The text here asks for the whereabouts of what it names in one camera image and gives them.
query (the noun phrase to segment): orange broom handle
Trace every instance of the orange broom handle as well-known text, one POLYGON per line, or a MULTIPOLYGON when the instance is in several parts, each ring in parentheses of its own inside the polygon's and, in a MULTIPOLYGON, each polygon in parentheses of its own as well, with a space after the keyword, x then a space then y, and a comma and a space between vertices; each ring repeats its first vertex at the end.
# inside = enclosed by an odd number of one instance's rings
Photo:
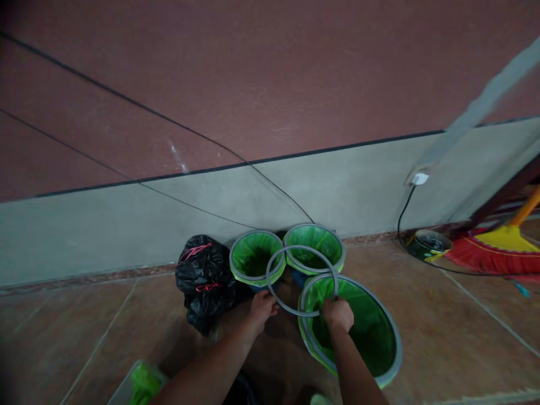
POLYGON ((515 214, 512 219, 510 219, 508 225, 514 225, 517 227, 520 226, 523 221, 525 221, 527 217, 531 214, 531 212, 534 211, 538 203, 540 203, 540 184, 536 187, 536 190, 534 191, 532 196, 529 197, 529 199, 525 202, 525 204, 521 207, 517 214, 515 214))

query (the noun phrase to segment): red broom bristles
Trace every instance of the red broom bristles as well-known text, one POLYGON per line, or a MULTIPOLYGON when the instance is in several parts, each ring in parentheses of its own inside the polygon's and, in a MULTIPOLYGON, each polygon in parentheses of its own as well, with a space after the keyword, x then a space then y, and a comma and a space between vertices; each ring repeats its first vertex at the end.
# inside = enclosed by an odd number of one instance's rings
MULTIPOLYGON (((445 257, 452 263, 479 273, 508 275, 540 272, 540 252, 519 252, 498 249, 477 240, 468 233, 453 242, 452 250, 445 257)), ((540 276, 524 276, 519 280, 540 282, 540 276)))

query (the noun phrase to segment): hand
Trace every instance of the hand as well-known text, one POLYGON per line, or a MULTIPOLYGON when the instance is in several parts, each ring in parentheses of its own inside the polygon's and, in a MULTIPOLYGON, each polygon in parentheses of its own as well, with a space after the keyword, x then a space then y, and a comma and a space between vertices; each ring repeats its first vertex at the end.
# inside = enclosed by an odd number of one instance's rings
POLYGON ((322 315, 330 330, 343 330, 349 333, 354 325, 354 314, 345 299, 337 297, 335 301, 326 299, 322 304, 322 315))
POLYGON ((264 324, 268 318, 277 314, 279 307, 279 304, 276 303, 276 297, 270 294, 270 291, 264 290, 255 294, 249 318, 254 322, 258 335, 263 332, 264 324))

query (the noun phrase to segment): bucket rim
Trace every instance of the bucket rim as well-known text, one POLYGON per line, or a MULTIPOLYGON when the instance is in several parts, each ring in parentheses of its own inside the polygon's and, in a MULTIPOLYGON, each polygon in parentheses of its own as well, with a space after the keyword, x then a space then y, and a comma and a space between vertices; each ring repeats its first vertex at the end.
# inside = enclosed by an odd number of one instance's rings
MULTIPOLYGON (((316 283, 318 280, 321 280, 323 278, 328 278, 328 277, 331 277, 331 275, 328 274, 328 273, 321 274, 319 276, 315 276, 315 277, 310 278, 305 283, 304 289, 302 291, 302 294, 301 294, 300 300, 299 300, 299 305, 300 305, 300 310, 301 311, 304 311, 305 296, 307 294, 308 289, 314 283, 316 283)), ((350 277, 344 276, 342 274, 338 274, 337 278, 339 280, 348 281, 348 282, 356 285, 360 289, 362 289, 364 292, 366 292, 377 303, 377 305, 379 305, 379 307, 382 309, 383 313, 385 314, 386 318, 388 319, 388 322, 390 323, 390 327, 392 328, 392 332, 394 332, 394 337, 395 337, 395 357, 394 357, 394 361, 393 361, 392 365, 390 366, 390 368, 384 374, 380 375, 379 377, 374 377, 375 381, 377 382, 377 384, 379 386, 384 386, 384 385, 388 384, 389 382, 391 382, 391 380, 396 376, 399 369, 401 368, 401 363, 403 362, 403 347, 402 347, 402 343, 401 343, 401 337, 399 336, 398 328, 397 328, 396 324, 394 323, 394 320, 392 319, 392 316, 390 315, 390 313, 388 312, 386 307, 383 305, 383 303, 367 287, 363 286, 358 281, 356 281, 356 280, 354 280, 354 279, 352 279, 350 277)), ((304 329, 304 333, 305 333, 306 337, 309 340, 309 343, 311 344, 311 346, 313 347, 313 350, 317 353, 317 355, 319 357, 321 357, 321 359, 329 366, 329 368, 331 368, 333 370, 334 373, 337 374, 338 369, 336 367, 336 363, 331 361, 322 352, 322 350, 320 350, 320 348, 318 347, 318 344, 317 344, 317 342, 315 340, 315 337, 313 336, 313 334, 310 332, 310 330, 308 328, 307 320, 308 320, 307 318, 302 318, 301 319, 301 324, 302 324, 302 327, 304 329)))
MULTIPOLYGON (((238 244, 238 242, 240 242, 244 237, 246 236, 249 236, 251 235, 252 233, 266 233, 267 235, 271 235, 273 236, 279 243, 280 243, 280 248, 283 247, 283 241, 280 239, 279 236, 277 236, 275 233, 273 232, 270 232, 270 231, 265 231, 263 229, 255 229, 253 231, 248 231, 246 233, 243 233, 241 234, 236 240, 235 242, 232 244, 231 246, 231 250, 229 251, 229 266, 231 267, 231 271, 235 274, 235 276, 238 276, 239 278, 243 279, 243 280, 249 280, 249 281, 263 281, 263 280, 266 280, 266 274, 263 274, 262 276, 256 276, 256 277, 252 277, 252 276, 246 276, 245 274, 242 274, 238 271, 238 269, 235 267, 233 261, 232 261, 232 253, 234 252, 235 250, 235 247, 236 245, 238 244)), ((280 256, 280 260, 279 262, 277 263, 277 265, 272 269, 272 271, 270 272, 270 276, 273 276, 274 274, 276 274, 276 272, 281 268, 281 266, 283 266, 283 262, 285 260, 285 255, 282 253, 281 256, 280 256)))
MULTIPOLYGON (((310 226, 310 227, 317 227, 317 228, 321 228, 329 233, 331 233, 334 238, 337 239, 337 241, 339 242, 339 244, 341 245, 341 256, 339 258, 339 260, 337 261, 336 264, 334 264, 334 267, 335 268, 339 268, 343 265, 343 263, 345 262, 345 244, 343 243, 343 241, 341 240, 341 238, 334 232, 332 231, 331 229, 328 229, 327 227, 323 226, 323 225, 319 225, 319 224, 314 224, 314 223, 309 223, 309 222, 306 222, 306 223, 302 223, 302 224, 298 224, 298 225, 295 225, 293 226, 292 228, 290 228, 287 233, 285 234, 285 237, 283 238, 283 245, 284 246, 289 246, 289 237, 291 236, 291 233, 298 229, 298 228, 302 228, 302 227, 307 227, 307 226, 310 226)), ((313 268, 313 267, 308 267, 306 266, 305 264, 299 262, 292 254, 292 252, 290 250, 288 250, 287 252, 285 252, 285 254, 287 255, 287 259, 291 260, 296 266, 300 267, 301 269, 304 269, 304 270, 307 270, 307 271, 310 271, 310 272, 313 272, 313 273, 318 273, 318 274, 325 274, 325 273, 328 273, 330 271, 329 268, 324 268, 324 269, 316 269, 316 268, 313 268)))

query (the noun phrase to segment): black cable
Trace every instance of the black cable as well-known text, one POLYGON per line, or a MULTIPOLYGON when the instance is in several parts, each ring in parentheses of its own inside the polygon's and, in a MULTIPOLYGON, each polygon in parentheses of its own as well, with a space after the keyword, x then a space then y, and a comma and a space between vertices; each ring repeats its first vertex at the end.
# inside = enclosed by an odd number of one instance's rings
POLYGON ((233 219, 225 218, 225 217, 222 217, 221 215, 211 213, 210 211, 206 211, 206 210, 204 210, 204 209, 202 209, 202 208, 199 208, 199 207, 197 207, 197 206, 191 205, 191 204, 188 203, 188 202, 179 200, 178 198, 173 197, 172 195, 169 195, 169 194, 167 194, 167 193, 164 193, 163 191, 159 191, 159 190, 157 190, 157 189, 155 189, 155 188, 153 188, 153 187, 150 187, 150 186, 148 186, 148 185, 146 185, 146 184, 140 182, 139 180, 136 180, 136 179, 134 179, 134 178, 131 178, 131 177, 128 176, 127 174, 122 173, 121 171, 115 169, 114 167, 109 166, 109 165, 107 165, 106 163, 103 163, 103 162, 97 160, 95 157, 91 157, 90 155, 84 153, 83 151, 80 151, 80 150, 77 149, 76 147, 71 146, 71 145, 68 144, 68 143, 65 143, 64 141, 62 141, 62 140, 56 138, 55 136, 53 136, 53 135, 51 135, 51 134, 49 134, 49 133, 47 133, 47 132, 45 132, 45 131, 43 131, 43 130, 41 130, 41 129, 35 127, 35 126, 33 126, 32 124, 27 123, 26 121, 20 119, 19 117, 16 117, 16 116, 14 116, 13 114, 10 114, 9 112, 7 112, 6 110, 4 110, 4 109, 2 109, 2 108, 0 108, 0 113, 3 113, 3 114, 5 114, 5 115, 7 115, 7 116, 13 118, 14 120, 20 122, 21 124, 24 124, 24 125, 26 125, 27 127, 29 127, 29 128, 31 128, 31 129, 33 129, 33 130, 39 132, 40 134, 45 135, 47 138, 52 139, 53 141, 56 141, 56 142, 60 143, 61 145, 64 145, 65 147, 71 149, 71 150, 74 151, 74 152, 77 152, 78 154, 83 155, 85 158, 87 158, 87 159, 89 159, 89 160, 92 160, 94 163, 97 163, 98 165, 103 166, 104 168, 109 169, 109 170, 113 171, 113 172, 116 173, 116 174, 119 174, 120 176, 126 178, 127 180, 130 180, 130 181, 135 182, 135 183, 137 183, 137 184, 139 184, 139 185, 141 185, 141 186, 143 186, 143 187, 145 187, 145 188, 148 188, 149 190, 155 191, 156 193, 161 194, 161 195, 163 195, 163 196, 165 196, 165 197, 169 197, 170 199, 173 199, 174 201, 177 201, 177 202, 182 203, 182 204, 184 204, 184 205, 190 206, 191 208, 195 208, 196 210, 199 210, 199 211, 201 211, 201 212, 204 212, 205 214, 210 214, 210 215, 212 215, 212 216, 214 216, 214 217, 217 217, 217 218, 220 218, 220 219, 224 219, 225 221, 233 222, 233 223, 235 223, 235 224, 242 225, 242 226, 245 226, 245 227, 247 227, 247 228, 258 229, 258 228, 256 228, 256 227, 251 226, 251 225, 246 225, 246 224, 243 224, 243 223, 241 223, 241 222, 235 221, 235 220, 233 220, 233 219))
POLYGON ((112 88, 110 88, 109 86, 103 84, 103 83, 100 83, 98 82, 97 80, 95 79, 92 79, 90 76, 87 76, 85 75, 84 73, 74 69, 73 67, 59 61, 58 59, 46 54, 45 52, 43 51, 40 51, 39 49, 37 48, 34 48, 32 45, 29 45, 27 43, 24 43, 23 41, 19 40, 19 39, 16 39, 15 37, 12 37, 11 35, 9 35, 8 33, 6 33, 5 31, 1 31, 0 30, 0 35, 2 37, 4 37, 5 39, 7 39, 8 41, 11 41, 13 42, 14 44, 17 44, 18 46, 20 46, 21 48, 24 48, 26 49, 27 51, 31 52, 31 53, 34 53, 46 60, 48 60, 50 63, 64 69, 64 70, 67 70, 68 72, 80 77, 81 79, 85 80, 86 82, 88 83, 92 83, 94 86, 98 86, 99 88, 105 90, 106 92, 109 92, 111 93, 112 95, 115 95, 116 97, 120 97, 122 100, 124 101, 127 101, 129 102, 130 104, 134 105, 134 106, 137 106, 145 111, 147 111, 148 113, 150 114, 153 114, 155 116, 158 116, 159 118, 162 118, 164 119, 165 121, 168 121, 174 125, 177 125, 178 127, 182 128, 182 129, 185 129, 186 131, 189 131, 191 132, 192 134, 195 134, 203 139, 206 139, 207 141, 210 141, 212 142, 213 144, 217 145, 217 146, 220 146, 222 147, 223 149, 225 149, 226 151, 232 153, 233 155, 235 155, 237 158, 239 158, 240 160, 242 160, 245 164, 247 164, 248 166, 252 167, 255 171, 257 171, 262 177, 264 177, 267 181, 269 181, 272 185, 274 185, 275 188, 277 188, 279 191, 281 191, 283 194, 285 194, 292 202, 294 202, 298 208, 300 208, 300 210, 302 210, 302 212, 305 214, 306 217, 309 218, 309 220, 312 222, 312 223, 315 223, 313 221, 313 219, 308 215, 308 213, 300 206, 300 204, 298 204, 296 202, 295 199, 293 199, 289 194, 287 194, 281 187, 279 187, 277 184, 275 184, 272 180, 270 180, 268 177, 266 177, 259 169, 257 169, 255 166, 253 166, 253 164, 251 162, 249 162, 248 160, 244 159, 242 156, 240 156, 238 153, 234 152, 232 149, 228 148, 227 146, 219 143, 218 141, 215 141, 213 140, 212 138, 209 138, 208 136, 188 127, 187 125, 184 125, 184 124, 181 124, 175 120, 173 120, 172 118, 169 118, 167 117, 166 115, 160 113, 160 112, 157 112, 156 110, 153 110, 151 109, 150 107, 144 105, 144 104, 141 104, 140 102, 132 99, 132 98, 129 98, 128 96, 126 96, 125 94, 122 94, 112 88))
POLYGON ((398 219, 398 240, 399 240, 399 243, 401 244, 401 246, 405 249, 405 251, 407 253, 409 253, 409 255, 411 255, 412 257, 414 257, 415 259, 419 260, 420 262, 424 263, 424 264, 427 264, 431 267, 435 267, 437 269, 441 269, 441 270, 444 270, 444 271, 447 271, 447 272, 450 272, 450 273, 455 273, 455 274, 462 274, 462 275, 465 275, 465 276, 476 276, 476 277, 506 277, 506 278, 512 278, 512 277, 523 277, 523 276, 537 276, 537 275, 540 275, 540 273, 516 273, 516 274, 488 274, 488 273, 468 273, 468 272, 460 272, 458 270, 452 270, 452 269, 449 269, 449 268, 446 268, 446 267, 441 267, 441 266, 438 266, 436 264, 433 264, 433 263, 430 263, 430 262, 425 262, 423 261, 422 259, 419 259, 418 257, 414 256, 412 253, 410 253, 408 250, 407 250, 407 247, 405 246, 405 243, 403 242, 403 239, 401 238, 401 233, 400 233, 400 229, 401 229, 401 218, 403 218, 403 214, 405 213, 405 210, 407 209, 407 207, 409 206, 409 202, 411 201, 411 197, 412 197, 412 194, 414 193, 416 189, 416 186, 412 186, 411 188, 411 192, 409 193, 409 197, 407 198, 407 202, 405 203, 405 206, 403 206, 403 209, 401 211, 401 214, 399 215, 399 219, 398 219))

